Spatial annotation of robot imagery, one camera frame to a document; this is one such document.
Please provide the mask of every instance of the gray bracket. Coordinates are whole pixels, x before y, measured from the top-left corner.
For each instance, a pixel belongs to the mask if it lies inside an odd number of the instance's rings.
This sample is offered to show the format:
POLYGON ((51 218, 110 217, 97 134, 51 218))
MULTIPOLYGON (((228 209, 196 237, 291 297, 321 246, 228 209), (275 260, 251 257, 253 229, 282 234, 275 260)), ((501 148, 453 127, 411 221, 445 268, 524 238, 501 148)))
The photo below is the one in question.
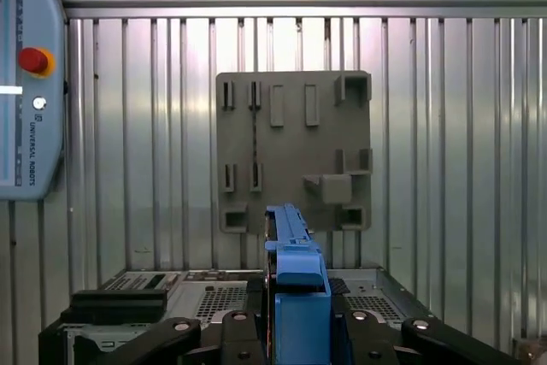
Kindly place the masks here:
POLYGON ((221 230, 262 233, 282 203, 316 232, 370 227, 370 85, 361 71, 219 74, 221 230))

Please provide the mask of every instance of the metal panel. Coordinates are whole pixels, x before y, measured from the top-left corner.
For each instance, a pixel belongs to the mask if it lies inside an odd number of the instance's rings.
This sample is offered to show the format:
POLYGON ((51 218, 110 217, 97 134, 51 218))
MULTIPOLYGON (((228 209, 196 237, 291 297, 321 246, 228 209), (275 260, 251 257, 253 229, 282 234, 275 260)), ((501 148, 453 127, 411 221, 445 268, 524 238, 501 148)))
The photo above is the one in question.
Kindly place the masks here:
POLYGON ((64 167, 0 204, 0 362, 70 291, 124 268, 259 268, 216 221, 215 77, 373 75, 363 233, 317 233, 329 267, 373 260, 488 344, 547 323, 547 0, 65 0, 64 167))

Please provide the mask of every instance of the black clamp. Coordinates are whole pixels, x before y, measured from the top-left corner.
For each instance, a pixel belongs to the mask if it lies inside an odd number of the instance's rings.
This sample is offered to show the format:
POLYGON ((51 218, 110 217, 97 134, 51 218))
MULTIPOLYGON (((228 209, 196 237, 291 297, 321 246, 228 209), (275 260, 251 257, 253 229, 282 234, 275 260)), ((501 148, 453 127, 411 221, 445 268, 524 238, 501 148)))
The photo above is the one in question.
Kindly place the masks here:
POLYGON ((186 318, 165 320, 100 358, 99 365, 265 365, 266 355, 256 330, 256 317, 226 313, 222 324, 186 318))
POLYGON ((446 363, 517 365, 520 362, 445 325, 434 317, 410 318, 401 332, 381 323, 370 311, 350 311, 335 318, 333 362, 343 365, 446 363))

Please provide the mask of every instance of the red emergency stop button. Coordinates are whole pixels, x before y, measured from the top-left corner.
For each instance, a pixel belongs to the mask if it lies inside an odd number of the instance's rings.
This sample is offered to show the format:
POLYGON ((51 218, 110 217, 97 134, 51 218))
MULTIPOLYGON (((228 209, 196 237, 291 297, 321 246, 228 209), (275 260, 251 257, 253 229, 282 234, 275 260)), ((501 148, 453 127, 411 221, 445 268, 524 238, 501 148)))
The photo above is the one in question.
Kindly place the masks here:
POLYGON ((19 66, 32 74, 43 74, 50 65, 48 56, 34 47, 26 47, 19 52, 19 66))

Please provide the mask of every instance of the blue plastic part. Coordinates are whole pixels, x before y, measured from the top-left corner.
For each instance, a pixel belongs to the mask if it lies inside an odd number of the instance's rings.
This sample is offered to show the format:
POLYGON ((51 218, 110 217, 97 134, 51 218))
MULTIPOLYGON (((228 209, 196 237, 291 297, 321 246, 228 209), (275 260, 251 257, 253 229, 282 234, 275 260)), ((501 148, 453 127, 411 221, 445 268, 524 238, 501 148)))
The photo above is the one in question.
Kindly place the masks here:
POLYGON ((0 200, 44 198, 62 152, 65 40, 61 0, 0 0, 0 85, 22 94, 0 94, 0 200), (55 58, 45 79, 18 67, 24 47, 55 58), (45 99, 35 109, 36 97, 45 99))
POLYGON ((276 254, 277 285, 295 287, 295 292, 275 294, 275 363, 328 365, 331 288, 321 249, 294 206, 270 206, 267 213, 277 231, 277 241, 265 244, 268 252, 276 254), (298 287, 318 287, 320 291, 298 287))

